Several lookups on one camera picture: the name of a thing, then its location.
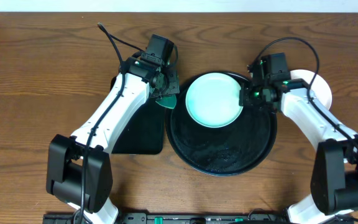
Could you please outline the white plate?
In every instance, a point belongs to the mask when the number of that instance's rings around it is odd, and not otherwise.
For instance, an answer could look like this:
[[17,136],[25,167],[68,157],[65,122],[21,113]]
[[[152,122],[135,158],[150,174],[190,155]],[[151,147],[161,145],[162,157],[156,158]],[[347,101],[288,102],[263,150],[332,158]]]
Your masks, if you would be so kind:
[[[291,79],[304,79],[307,84],[310,84],[314,76],[314,72],[304,69],[291,70],[290,71]],[[311,90],[314,91],[317,99],[321,102],[324,107],[329,110],[332,105],[332,92],[328,83],[319,75],[314,79],[313,84],[311,85]]]

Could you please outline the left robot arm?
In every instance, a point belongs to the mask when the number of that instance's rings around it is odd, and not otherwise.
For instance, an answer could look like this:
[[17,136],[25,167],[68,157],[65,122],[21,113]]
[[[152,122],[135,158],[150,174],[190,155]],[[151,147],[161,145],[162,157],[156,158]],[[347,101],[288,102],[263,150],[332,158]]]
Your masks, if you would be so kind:
[[99,108],[71,136],[56,135],[48,149],[46,191],[75,209],[69,223],[114,223],[118,209],[109,199],[110,155],[135,112],[155,98],[174,108],[179,92],[174,62],[129,57]]

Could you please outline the light green plate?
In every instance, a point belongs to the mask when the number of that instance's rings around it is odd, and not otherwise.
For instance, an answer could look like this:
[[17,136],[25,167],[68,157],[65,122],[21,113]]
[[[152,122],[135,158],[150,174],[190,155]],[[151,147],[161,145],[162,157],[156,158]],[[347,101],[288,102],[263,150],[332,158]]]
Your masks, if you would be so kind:
[[190,117],[207,128],[221,128],[234,122],[242,113],[239,104],[241,86],[224,73],[207,73],[188,87],[185,106]]

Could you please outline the green sponge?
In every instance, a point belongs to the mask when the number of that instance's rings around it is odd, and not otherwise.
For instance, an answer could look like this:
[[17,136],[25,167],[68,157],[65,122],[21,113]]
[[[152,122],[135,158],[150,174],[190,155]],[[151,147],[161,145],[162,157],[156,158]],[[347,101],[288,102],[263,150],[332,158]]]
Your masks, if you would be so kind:
[[164,108],[172,110],[177,105],[177,97],[176,95],[160,96],[155,102]]

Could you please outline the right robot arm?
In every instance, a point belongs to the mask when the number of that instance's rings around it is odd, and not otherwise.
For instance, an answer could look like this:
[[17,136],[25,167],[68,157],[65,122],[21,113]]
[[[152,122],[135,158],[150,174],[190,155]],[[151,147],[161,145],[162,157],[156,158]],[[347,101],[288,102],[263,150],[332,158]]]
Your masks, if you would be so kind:
[[291,119],[316,150],[310,195],[287,209],[292,223],[352,220],[358,210],[358,134],[341,123],[302,79],[242,84],[240,105]]

